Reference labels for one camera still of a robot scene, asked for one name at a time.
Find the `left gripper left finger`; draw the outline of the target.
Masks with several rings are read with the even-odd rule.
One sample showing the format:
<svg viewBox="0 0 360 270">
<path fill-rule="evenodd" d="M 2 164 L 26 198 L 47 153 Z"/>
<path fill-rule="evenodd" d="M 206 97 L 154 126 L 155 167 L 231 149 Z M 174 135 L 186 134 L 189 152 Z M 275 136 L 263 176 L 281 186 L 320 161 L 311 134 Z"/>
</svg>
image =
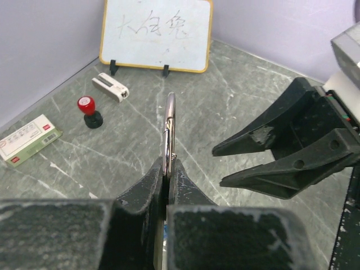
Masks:
<svg viewBox="0 0 360 270">
<path fill-rule="evenodd" d="M 2 269 L 161 269 L 162 165 L 114 199 L 1 201 Z"/>
</svg>

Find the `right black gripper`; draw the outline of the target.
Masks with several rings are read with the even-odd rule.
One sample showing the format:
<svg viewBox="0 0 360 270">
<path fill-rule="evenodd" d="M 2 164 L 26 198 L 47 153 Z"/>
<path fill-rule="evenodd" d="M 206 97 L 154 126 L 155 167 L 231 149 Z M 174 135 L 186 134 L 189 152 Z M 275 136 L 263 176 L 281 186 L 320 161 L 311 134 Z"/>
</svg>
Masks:
<svg viewBox="0 0 360 270">
<path fill-rule="evenodd" d="M 244 188 L 279 199 L 290 199 L 311 185 L 359 162 L 359 122 L 344 107 L 334 89 L 312 87 L 295 78 L 264 113 L 242 131 L 214 146 L 213 156 L 230 156 L 273 149 L 290 123 L 316 102 L 313 144 L 268 164 L 224 177 L 220 186 Z"/>
</svg>

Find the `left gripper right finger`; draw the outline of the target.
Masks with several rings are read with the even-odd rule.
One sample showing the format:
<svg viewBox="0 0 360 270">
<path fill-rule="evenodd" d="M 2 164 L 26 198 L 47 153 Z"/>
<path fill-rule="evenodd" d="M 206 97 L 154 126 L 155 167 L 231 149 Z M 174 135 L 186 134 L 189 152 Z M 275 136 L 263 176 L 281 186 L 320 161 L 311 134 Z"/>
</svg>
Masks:
<svg viewBox="0 0 360 270">
<path fill-rule="evenodd" d="M 281 208 L 219 206 L 175 162 L 168 269 L 312 269 L 303 222 Z"/>
</svg>

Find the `silver metal keyring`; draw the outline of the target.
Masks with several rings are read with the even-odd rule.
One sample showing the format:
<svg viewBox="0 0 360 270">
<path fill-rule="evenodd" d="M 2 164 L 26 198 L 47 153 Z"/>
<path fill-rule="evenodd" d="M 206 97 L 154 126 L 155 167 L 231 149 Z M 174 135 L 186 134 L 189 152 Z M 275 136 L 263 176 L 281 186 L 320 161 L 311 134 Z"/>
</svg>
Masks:
<svg viewBox="0 0 360 270">
<path fill-rule="evenodd" d="M 166 99 L 163 131 L 163 175 L 170 179 L 172 175 L 175 154 L 175 128 L 176 128 L 176 94 L 170 92 Z"/>
</svg>

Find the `blue capped key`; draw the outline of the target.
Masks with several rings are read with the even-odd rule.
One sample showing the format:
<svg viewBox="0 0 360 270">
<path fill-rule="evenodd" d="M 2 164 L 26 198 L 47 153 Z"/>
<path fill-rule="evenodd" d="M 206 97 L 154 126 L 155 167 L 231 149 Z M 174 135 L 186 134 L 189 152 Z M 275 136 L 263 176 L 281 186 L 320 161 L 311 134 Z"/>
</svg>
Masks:
<svg viewBox="0 0 360 270">
<path fill-rule="evenodd" d="M 163 228 L 163 250 L 166 250 L 167 238 L 168 238 L 168 227 L 167 224 L 165 223 Z"/>
</svg>

